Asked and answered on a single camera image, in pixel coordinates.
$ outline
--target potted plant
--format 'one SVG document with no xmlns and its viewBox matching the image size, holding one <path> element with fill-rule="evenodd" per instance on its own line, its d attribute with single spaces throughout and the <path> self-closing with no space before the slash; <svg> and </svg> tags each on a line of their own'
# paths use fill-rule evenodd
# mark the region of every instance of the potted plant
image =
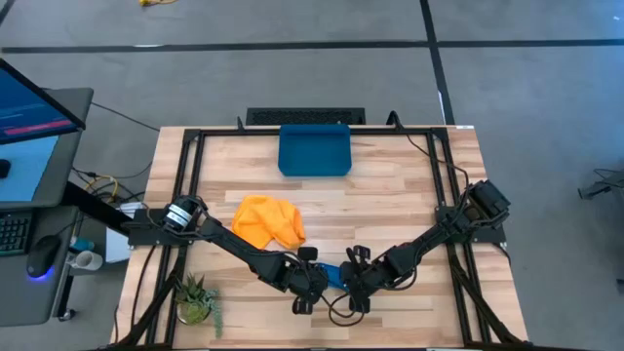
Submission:
<svg viewBox="0 0 624 351">
<path fill-rule="evenodd" d="M 192 274 L 186 277 L 185 284 L 178 281 L 176 289 L 177 318 L 185 325 L 194 326 L 204 322 L 212 313 L 216 337 L 221 337 L 223 320 L 216 301 L 218 290 L 205 290 L 204 276 L 197 282 Z"/>
</svg>

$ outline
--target blue plastic tray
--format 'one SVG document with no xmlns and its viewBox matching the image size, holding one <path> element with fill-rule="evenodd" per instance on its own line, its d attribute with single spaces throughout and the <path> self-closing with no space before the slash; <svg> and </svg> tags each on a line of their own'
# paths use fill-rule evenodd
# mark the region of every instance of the blue plastic tray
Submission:
<svg viewBox="0 0 624 351">
<path fill-rule="evenodd" d="M 345 176 L 351 170 L 349 126 L 282 126 L 278 167 L 284 176 Z"/>
</svg>

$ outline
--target black keyboard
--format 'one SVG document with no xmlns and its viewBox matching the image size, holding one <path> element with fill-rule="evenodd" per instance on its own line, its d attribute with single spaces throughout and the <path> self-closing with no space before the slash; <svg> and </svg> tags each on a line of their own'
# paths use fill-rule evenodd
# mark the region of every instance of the black keyboard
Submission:
<svg viewBox="0 0 624 351">
<path fill-rule="evenodd" d="M 25 254 L 32 212 L 0 213 L 0 256 Z"/>
<path fill-rule="evenodd" d="M 248 108 L 248 126 L 281 126 L 285 124 L 365 125 L 364 108 Z"/>
</svg>

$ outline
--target concrete floor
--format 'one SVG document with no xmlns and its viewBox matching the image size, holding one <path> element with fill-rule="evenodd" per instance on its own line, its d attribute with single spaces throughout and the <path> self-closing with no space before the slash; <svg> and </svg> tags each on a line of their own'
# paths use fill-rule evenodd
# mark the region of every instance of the concrete floor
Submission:
<svg viewBox="0 0 624 351">
<path fill-rule="evenodd" d="M 620 1 L 431 0 L 439 40 L 605 39 L 624 34 Z M 0 47 L 424 40 L 417 1 L 18 0 Z M 457 124 L 475 125 L 488 176 L 513 203 L 505 229 L 530 339 L 624 344 L 624 208 L 619 193 L 580 201 L 592 169 L 623 168 L 622 47 L 441 49 Z M 95 100 L 154 126 L 232 125 L 247 107 L 362 106 L 440 124 L 428 49 L 5 55 L 41 86 L 93 87 Z M 156 134 L 94 107 L 75 166 L 128 175 Z M 146 175 L 126 183 L 144 189 Z M 105 344 L 124 269 L 79 277 L 82 312 L 61 324 L 0 329 L 0 348 Z"/>
</svg>

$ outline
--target crumpled orange fabric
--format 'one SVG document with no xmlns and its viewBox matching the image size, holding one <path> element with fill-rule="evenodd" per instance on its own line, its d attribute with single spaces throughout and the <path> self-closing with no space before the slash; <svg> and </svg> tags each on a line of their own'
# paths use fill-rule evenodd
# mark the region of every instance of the crumpled orange fabric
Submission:
<svg viewBox="0 0 624 351">
<path fill-rule="evenodd" d="M 275 239 L 287 249 L 305 242 L 303 220 L 299 210 L 286 200 L 250 195 L 243 199 L 232 220 L 232 231 L 258 249 Z"/>
</svg>

